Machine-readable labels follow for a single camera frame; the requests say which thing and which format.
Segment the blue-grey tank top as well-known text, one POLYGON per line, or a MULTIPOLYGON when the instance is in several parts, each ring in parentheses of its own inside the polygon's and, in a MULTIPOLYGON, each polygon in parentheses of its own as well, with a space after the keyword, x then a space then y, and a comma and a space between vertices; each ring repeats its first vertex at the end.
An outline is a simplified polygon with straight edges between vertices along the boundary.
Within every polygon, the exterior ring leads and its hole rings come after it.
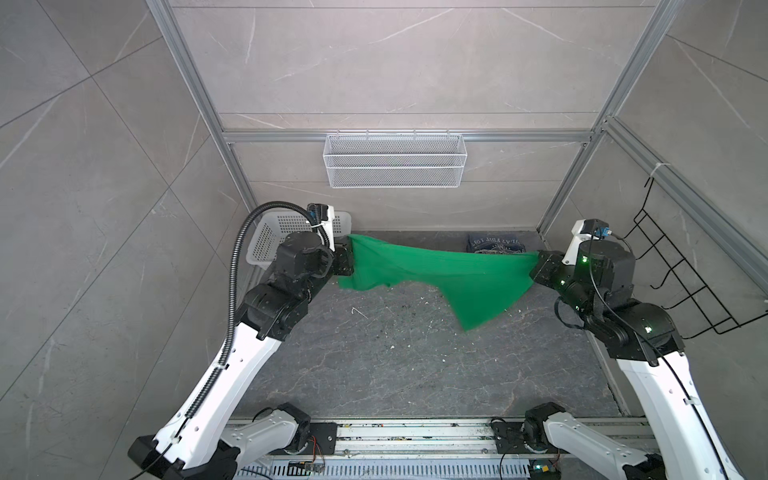
POLYGON ((526 251, 525 245, 512 233, 470 233, 467 236, 467 253, 510 255, 526 251))

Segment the green tank top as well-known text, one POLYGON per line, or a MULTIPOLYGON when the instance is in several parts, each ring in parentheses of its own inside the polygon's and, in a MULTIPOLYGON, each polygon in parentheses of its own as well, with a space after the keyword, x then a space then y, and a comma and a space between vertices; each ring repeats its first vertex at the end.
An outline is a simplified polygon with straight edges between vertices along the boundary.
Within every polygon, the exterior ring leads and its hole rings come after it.
POLYGON ((354 234, 349 237, 354 272, 339 276, 342 289, 367 291, 416 282, 439 290, 463 330, 496 318, 532 287, 536 252, 477 254, 446 252, 387 243, 354 234))

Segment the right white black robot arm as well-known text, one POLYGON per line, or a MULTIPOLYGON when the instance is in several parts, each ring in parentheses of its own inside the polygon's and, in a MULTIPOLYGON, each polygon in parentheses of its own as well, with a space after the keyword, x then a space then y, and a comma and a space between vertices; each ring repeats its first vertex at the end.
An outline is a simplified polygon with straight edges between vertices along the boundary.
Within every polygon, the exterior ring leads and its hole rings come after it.
POLYGON ((739 479, 699 398, 684 344, 667 311, 633 298, 635 257, 609 227, 575 224, 564 252, 543 251, 532 280, 556 291, 603 343, 633 388, 658 450, 647 453, 577 421, 554 403, 526 413, 526 448, 564 450, 608 479, 739 479))

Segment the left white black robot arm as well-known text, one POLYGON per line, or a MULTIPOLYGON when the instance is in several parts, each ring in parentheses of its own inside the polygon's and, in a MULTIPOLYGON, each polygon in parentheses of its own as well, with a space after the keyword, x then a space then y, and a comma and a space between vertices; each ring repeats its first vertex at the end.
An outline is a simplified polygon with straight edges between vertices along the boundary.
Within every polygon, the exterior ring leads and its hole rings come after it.
POLYGON ((137 438, 129 458, 143 474, 159 479, 231 479, 267 454, 302 452, 310 442, 311 418, 283 403, 256 414, 247 425, 229 426, 235 408, 269 358, 308 313, 335 275, 354 271, 348 237, 333 248, 309 231, 289 235, 278 247, 264 279, 235 311, 234 337, 179 411, 157 434, 137 438))

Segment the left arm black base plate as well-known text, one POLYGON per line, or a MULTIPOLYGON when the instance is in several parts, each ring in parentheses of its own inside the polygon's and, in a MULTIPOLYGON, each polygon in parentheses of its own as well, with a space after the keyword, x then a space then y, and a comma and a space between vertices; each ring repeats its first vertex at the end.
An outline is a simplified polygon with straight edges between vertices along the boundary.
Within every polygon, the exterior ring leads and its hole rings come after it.
POLYGON ((334 422, 302 423, 284 451, 292 455, 333 454, 337 432, 338 424, 334 422))

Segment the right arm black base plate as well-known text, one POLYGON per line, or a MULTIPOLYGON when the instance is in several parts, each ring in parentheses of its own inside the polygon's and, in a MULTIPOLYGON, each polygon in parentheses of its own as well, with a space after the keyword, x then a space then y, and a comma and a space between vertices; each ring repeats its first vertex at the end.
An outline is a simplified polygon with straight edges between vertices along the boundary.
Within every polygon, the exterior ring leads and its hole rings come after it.
POLYGON ((499 454, 540 452, 540 434, 534 422, 513 422, 494 417, 490 419, 489 426, 499 454))

